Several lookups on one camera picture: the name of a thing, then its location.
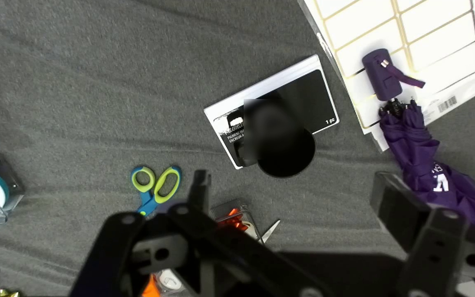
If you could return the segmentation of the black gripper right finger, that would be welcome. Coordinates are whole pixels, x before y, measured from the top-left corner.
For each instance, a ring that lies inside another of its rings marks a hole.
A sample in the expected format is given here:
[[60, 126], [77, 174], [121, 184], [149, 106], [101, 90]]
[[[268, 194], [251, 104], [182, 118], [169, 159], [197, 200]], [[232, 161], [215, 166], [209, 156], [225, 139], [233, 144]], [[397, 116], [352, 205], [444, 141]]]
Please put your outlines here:
[[370, 205], [408, 255], [400, 297], [466, 297], [459, 284], [475, 284], [475, 227], [463, 213], [430, 207], [390, 172], [375, 174]]

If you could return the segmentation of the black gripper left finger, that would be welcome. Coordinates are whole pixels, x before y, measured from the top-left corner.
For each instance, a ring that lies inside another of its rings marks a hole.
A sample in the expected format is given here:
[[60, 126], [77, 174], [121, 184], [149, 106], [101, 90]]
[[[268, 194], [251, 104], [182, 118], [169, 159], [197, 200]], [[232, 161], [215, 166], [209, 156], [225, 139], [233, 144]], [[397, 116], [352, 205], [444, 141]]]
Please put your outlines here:
[[200, 296], [204, 263], [189, 236], [192, 218], [199, 223], [209, 210], [212, 175], [197, 170], [185, 203], [144, 218], [134, 212], [111, 215], [83, 268], [70, 297], [143, 297], [151, 278], [171, 269], [180, 283]]

